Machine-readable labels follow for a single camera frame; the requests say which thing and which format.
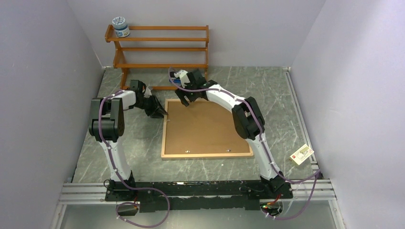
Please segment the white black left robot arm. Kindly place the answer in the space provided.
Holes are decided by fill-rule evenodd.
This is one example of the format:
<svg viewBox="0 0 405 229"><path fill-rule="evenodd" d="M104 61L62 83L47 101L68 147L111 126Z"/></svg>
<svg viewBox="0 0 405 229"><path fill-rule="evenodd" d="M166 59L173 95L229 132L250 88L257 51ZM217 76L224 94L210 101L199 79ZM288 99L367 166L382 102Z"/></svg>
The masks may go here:
<svg viewBox="0 0 405 229"><path fill-rule="evenodd" d="M121 137L125 131L124 112L141 109L150 118L164 118L167 111L151 90L140 80L131 80L126 90L107 97L91 100L88 130L102 146L110 168L108 190L117 189L124 200L132 200L137 193L132 170L126 160Z"/></svg>

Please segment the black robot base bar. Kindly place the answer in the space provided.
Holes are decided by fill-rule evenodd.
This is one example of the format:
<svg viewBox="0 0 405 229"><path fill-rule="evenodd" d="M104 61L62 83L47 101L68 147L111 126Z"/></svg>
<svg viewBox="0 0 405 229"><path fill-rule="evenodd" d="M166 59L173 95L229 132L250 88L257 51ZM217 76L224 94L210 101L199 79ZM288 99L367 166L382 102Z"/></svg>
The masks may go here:
<svg viewBox="0 0 405 229"><path fill-rule="evenodd" d="M230 209L258 210L269 199L292 199L265 190L261 180L135 182L136 191L113 191L106 186L105 201L137 202L141 213L160 210Z"/></svg>

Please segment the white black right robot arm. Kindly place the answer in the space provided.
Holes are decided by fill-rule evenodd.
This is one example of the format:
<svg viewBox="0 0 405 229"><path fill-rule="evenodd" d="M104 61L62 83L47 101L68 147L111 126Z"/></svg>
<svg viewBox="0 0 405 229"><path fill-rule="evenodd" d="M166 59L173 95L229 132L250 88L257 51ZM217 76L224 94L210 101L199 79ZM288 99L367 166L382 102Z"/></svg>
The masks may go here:
<svg viewBox="0 0 405 229"><path fill-rule="evenodd" d="M176 86L176 95L184 106L202 98L216 103L232 114L237 134L252 149L259 165L263 193L268 198L287 197L289 183L275 163L265 135L265 120L253 97L238 96L213 80L206 80L199 70L168 70L169 81Z"/></svg>

